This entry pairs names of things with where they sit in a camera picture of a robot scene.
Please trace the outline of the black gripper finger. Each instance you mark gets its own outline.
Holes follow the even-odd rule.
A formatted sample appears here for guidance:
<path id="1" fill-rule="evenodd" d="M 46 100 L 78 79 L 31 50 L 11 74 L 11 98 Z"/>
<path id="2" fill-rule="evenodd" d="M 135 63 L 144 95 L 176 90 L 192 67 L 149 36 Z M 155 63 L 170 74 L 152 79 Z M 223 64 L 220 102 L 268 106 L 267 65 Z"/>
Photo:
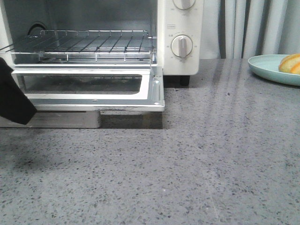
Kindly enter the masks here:
<path id="1" fill-rule="evenodd" d="M 12 68 L 0 59 L 0 116 L 26 125 L 37 110 L 12 78 Z"/>

